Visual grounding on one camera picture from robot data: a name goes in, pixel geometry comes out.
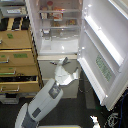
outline glass shelf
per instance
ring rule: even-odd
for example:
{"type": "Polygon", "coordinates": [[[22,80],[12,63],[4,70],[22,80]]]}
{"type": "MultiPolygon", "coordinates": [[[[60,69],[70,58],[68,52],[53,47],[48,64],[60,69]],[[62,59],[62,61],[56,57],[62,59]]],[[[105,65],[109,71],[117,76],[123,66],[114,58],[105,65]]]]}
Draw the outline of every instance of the glass shelf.
{"type": "Polygon", "coordinates": [[[55,29],[55,30],[57,30],[57,29],[72,29],[72,30],[74,30],[74,29],[80,29],[80,26],[79,25],[71,25],[71,26],[60,26],[60,27],[41,27],[42,29],[55,29]]]}
{"type": "MultiPolygon", "coordinates": [[[[62,18],[62,20],[72,20],[72,19],[74,19],[74,20],[77,20],[77,19],[79,19],[79,18],[77,18],[77,17],[63,17],[62,18]]],[[[51,20],[51,21],[54,21],[54,18],[52,17],[52,18],[47,18],[47,19],[42,19],[42,20],[51,20]]]]}
{"type": "Polygon", "coordinates": [[[38,13],[71,13],[71,12],[81,12],[79,9],[63,9],[62,11],[60,10],[39,10],[38,13]]]}

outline wooden cabinet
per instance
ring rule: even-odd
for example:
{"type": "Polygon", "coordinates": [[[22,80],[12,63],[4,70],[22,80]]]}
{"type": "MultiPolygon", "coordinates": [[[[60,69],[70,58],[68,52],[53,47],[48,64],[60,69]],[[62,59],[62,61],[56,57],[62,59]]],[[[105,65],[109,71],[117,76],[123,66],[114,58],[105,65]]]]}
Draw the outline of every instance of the wooden cabinet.
{"type": "Polygon", "coordinates": [[[23,49],[31,48],[29,32],[22,31],[1,31],[0,49],[23,49]]]}
{"type": "Polygon", "coordinates": [[[40,90],[42,80],[35,51],[30,29],[0,31],[0,94],[30,96],[40,90]]]}
{"type": "Polygon", "coordinates": [[[0,51],[0,66],[19,66],[33,64],[34,58],[31,49],[0,51]]]}
{"type": "Polygon", "coordinates": [[[38,92],[38,78],[35,81],[25,82],[2,82],[0,83],[1,93],[30,93],[38,92]]]}

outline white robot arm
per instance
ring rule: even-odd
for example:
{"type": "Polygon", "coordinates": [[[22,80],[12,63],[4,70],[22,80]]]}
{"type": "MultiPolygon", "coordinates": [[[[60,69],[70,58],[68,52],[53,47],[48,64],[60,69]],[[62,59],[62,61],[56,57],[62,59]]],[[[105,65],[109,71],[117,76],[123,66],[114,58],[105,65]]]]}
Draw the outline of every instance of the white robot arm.
{"type": "Polygon", "coordinates": [[[26,103],[22,106],[15,128],[37,128],[38,122],[56,107],[62,98],[63,91],[60,86],[66,86],[74,79],[78,79],[78,69],[73,74],[69,74],[63,68],[67,60],[67,58],[62,59],[57,64],[55,80],[50,79],[29,105],[26,103]]]}

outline door shelf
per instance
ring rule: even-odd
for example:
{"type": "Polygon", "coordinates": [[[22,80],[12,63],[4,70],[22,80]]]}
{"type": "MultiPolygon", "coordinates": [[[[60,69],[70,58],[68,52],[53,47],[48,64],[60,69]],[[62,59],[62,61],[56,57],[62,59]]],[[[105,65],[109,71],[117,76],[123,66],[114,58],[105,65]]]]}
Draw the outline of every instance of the door shelf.
{"type": "Polygon", "coordinates": [[[110,40],[106,37],[106,35],[102,32],[102,29],[97,26],[97,24],[93,21],[93,19],[90,16],[86,16],[85,20],[90,25],[90,27],[93,29],[97,37],[101,40],[103,45],[106,47],[108,52],[111,54],[113,59],[116,61],[116,63],[121,66],[121,64],[124,61],[124,58],[120,55],[120,53],[116,50],[116,48],[112,45],[110,40]]]}
{"type": "Polygon", "coordinates": [[[106,47],[102,44],[100,39],[95,35],[92,29],[84,30],[89,39],[92,41],[95,48],[99,51],[104,60],[106,60],[107,65],[110,67],[112,72],[117,75],[119,73],[119,65],[113,60],[111,54],[107,51],[106,47]]]}

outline shelf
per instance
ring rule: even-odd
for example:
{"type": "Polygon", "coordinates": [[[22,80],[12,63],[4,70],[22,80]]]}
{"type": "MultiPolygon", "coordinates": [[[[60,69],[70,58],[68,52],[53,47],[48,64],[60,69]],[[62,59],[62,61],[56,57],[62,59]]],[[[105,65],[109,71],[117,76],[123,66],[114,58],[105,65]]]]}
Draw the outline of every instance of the shelf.
{"type": "Polygon", "coordinates": [[[123,1],[109,0],[109,2],[126,18],[128,19],[128,5],[123,3],[123,1]]]}
{"type": "Polygon", "coordinates": [[[72,26],[60,26],[60,27],[42,27],[42,29],[59,29],[59,30],[62,30],[62,29],[70,29],[70,30],[74,30],[74,29],[80,29],[80,26],[79,25],[72,25],[72,26]]]}
{"type": "MultiPolygon", "coordinates": [[[[77,17],[63,17],[62,20],[77,20],[77,17]]],[[[54,21],[54,18],[48,18],[48,19],[42,19],[42,20],[50,20],[50,21],[54,21]]]]}
{"type": "Polygon", "coordinates": [[[120,55],[120,53],[116,50],[116,48],[113,46],[113,44],[110,42],[110,40],[106,37],[106,35],[102,32],[101,28],[97,26],[97,24],[93,21],[93,19],[90,16],[86,16],[85,20],[90,25],[90,27],[93,29],[97,37],[101,40],[103,45],[106,47],[108,52],[111,54],[111,56],[114,58],[116,63],[121,66],[123,62],[123,57],[120,55]]]}
{"type": "Polygon", "coordinates": [[[71,12],[81,12],[79,9],[63,9],[62,11],[56,11],[56,10],[39,10],[38,13],[71,13],[71,12]]]}

